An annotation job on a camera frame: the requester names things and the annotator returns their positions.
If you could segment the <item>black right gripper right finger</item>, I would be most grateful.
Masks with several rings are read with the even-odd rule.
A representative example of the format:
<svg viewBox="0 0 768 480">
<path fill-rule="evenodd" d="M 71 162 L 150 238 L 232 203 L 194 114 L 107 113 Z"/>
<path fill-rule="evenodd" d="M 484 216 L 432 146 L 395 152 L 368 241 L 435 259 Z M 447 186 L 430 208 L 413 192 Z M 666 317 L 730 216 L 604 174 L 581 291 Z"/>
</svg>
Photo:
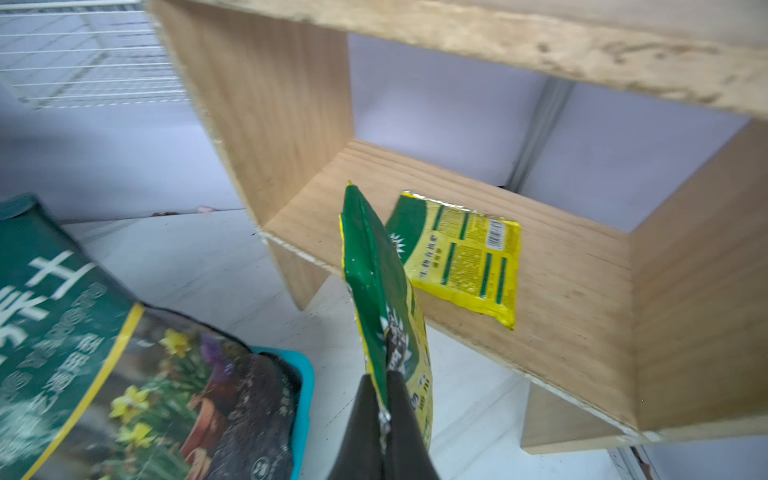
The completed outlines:
<svg viewBox="0 0 768 480">
<path fill-rule="evenodd" d="M 439 476 L 424 444 L 403 375 L 387 372 L 390 433 L 384 453 L 384 479 L 432 479 Z"/>
</svg>

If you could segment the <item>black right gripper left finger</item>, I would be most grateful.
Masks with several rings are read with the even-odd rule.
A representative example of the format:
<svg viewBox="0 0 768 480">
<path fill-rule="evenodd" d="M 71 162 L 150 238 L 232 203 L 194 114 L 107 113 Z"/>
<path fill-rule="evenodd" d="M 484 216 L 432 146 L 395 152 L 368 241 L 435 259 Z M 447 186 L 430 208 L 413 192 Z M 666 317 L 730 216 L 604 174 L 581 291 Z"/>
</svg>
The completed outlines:
<svg viewBox="0 0 768 480">
<path fill-rule="evenodd" d="M 328 480 L 384 478 L 379 402 L 370 375 L 361 377 L 339 453 Z"/>
</svg>

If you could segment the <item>yellow green fertilizer packet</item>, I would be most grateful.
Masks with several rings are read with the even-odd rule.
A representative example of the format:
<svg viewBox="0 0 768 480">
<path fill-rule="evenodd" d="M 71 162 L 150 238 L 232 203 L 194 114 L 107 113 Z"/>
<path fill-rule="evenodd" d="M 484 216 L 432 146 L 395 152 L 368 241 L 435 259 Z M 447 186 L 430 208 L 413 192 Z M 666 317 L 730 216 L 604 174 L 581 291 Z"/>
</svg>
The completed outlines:
<svg viewBox="0 0 768 480">
<path fill-rule="evenodd" d="M 403 192 L 386 229 L 414 287 L 515 328 L 518 222 Z"/>
<path fill-rule="evenodd" d="M 406 399 L 426 447 L 432 439 L 433 375 L 426 322 L 401 257 L 404 241 L 387 231 L 361 190 L 349 183 L 339 215 L 342 277 L 355 304 L 366 373 L 376 394 L 379 422 L 391 423 L 387 373 L 403 375 Z"/>
</svg>

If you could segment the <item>dark green soil bag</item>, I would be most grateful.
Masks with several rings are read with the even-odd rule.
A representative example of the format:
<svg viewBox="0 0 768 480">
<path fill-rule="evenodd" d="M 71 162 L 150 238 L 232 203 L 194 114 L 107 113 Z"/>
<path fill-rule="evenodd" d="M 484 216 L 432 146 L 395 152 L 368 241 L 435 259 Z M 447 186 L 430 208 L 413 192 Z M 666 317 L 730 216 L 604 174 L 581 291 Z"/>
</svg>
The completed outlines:
<svg viewBox="0 0 768 480">
<path fill-rule="evenodd" d="M 289 479 L 301 383 L 140 302 L 32 195 L 1 204 L 5 479 Z"/>
</svg>

